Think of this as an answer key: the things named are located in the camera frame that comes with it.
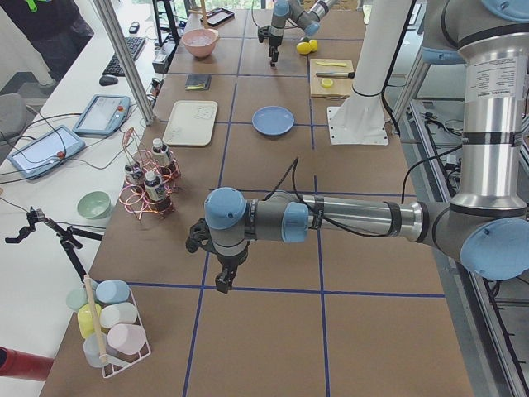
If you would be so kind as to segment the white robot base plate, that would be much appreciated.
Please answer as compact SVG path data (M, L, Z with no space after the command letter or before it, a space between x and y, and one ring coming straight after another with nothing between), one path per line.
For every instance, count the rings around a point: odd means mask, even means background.
M387 146L388 135L385 129L384 111L380 105L373 110L366 108L361 113L353 112L352 119L344 124L335 122L340 107L328 107L326 110L329 137L332 145Z

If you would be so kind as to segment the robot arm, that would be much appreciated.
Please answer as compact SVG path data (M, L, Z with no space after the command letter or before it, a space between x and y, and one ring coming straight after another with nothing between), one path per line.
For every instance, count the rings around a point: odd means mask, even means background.
M309 40L320 28L322 18L337 3L337 0L318 0L306 11L299 1L278 0L274 3L271 24L258 28L257 35L260 43L265 39L269 42L269 64L275 67L279 57L279 47L282 44L286 22L290 21L295 27L303 31L301 42Z
M430 1L423 58L466 68L465 113L458 151L460 184L446 202L371 202L275 189L247 199L213 190L186 248L221 263L216 288L227 293L252 241L301 242L309 230L341 229L360 237L403 237L436 248L486 280L528 269L527 203L518 196L524 142L522 107L528 70L525 1Z

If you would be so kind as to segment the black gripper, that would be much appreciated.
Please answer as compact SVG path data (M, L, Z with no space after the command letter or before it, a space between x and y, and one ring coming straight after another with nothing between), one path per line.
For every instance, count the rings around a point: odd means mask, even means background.
M222 265L222 271L216 276L216 290L227 294L232 290L236 272L248 256L249 242L243 240L234 247L223 247L213 241L212 234L204 219L199 219L189 229L185 247L189 253L195 253L199 248L214 254Z
M263 43L265 40L269 42L269 65L271 63L277 63L279 52L278 48L282 44L284 29L275 26L262 26L257 30L257 36L259 43Z

